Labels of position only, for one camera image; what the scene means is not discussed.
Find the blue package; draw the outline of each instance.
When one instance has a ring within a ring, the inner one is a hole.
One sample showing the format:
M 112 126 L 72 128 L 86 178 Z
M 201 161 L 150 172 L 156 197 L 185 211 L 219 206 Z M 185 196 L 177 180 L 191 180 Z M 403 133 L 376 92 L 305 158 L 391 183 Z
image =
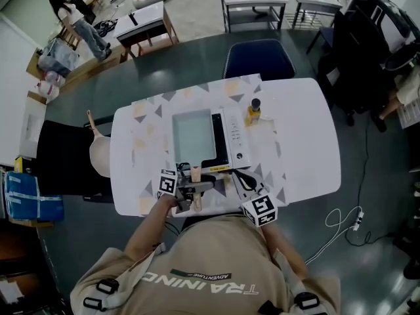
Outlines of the blue package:
M 7 213 L 14 219 L 58 221 L 64 218 L 62 196 L 39 195 L 36 177 L 9 171 L 5 179 Z

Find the hand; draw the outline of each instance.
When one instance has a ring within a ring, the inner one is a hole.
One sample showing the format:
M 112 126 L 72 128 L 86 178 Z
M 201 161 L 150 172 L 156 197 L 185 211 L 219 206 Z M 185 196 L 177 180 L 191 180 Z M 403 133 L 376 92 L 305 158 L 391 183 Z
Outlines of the hand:
M 156 204 L 163 205 L 168 210 L 170 210 L 171 208 L 177 206 L 177 201 L 176 201 L 174 196 L 168 195 L 168 194 L 163 194 L 162 196 L 160 196 L 160 198 L 158 199 Z

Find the white shirt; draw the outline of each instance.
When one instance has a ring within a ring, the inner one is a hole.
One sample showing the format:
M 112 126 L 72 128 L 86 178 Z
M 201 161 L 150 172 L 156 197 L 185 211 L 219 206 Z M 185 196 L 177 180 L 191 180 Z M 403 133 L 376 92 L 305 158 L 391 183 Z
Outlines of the white shirt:
M 68 17 L 69 23 L 75 24 L 77 21 L 83 18 L 83 14 L 79 12 L 79 10 L 76 8 L 75 5 L 66 3 L 66 6 L 69 7 L 72 10 L 72 12 L 69 13 L 68 10 L 64 8 L 60 8 L 58 10 L 58 17 L 60 18 L 61 21 L 63 21 L 63 19 Z

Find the yellow bottle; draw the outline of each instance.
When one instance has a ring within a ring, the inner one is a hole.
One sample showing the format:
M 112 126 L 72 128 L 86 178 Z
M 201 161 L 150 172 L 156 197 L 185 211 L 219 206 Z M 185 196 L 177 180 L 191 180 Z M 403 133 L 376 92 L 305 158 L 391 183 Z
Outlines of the yellow bottle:
M 260 110 L 261 101 L 258 98 L 254 98 L 251 101 L 251 106 L 248 106 L 247 119 L 245 120 L 245 126 L 251 126 L 258 123 L 260 119 L 261 110 Z

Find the blue chair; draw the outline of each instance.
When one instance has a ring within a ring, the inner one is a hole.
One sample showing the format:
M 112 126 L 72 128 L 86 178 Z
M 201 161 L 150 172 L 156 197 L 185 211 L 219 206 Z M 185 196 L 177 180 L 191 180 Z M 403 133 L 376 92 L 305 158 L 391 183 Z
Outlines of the blue chair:
M 321 27 L 318 33 L 316 33 L 315 38 L 312 40 L 308 50 L 306 51 L 307 54 L 309 54 L 309 52 L 312 50 L 316 40 L 319 38 L 320 35 L 325 39 L 325 42 L 329 45 L 329 48 L 333 47 L 334 28 Z
M 271 81 L 293 78 L 295 73 L 282 44 L 276 39 L 261 39 L 232 45 L 223 78 L 260 74 L 263 81 Z

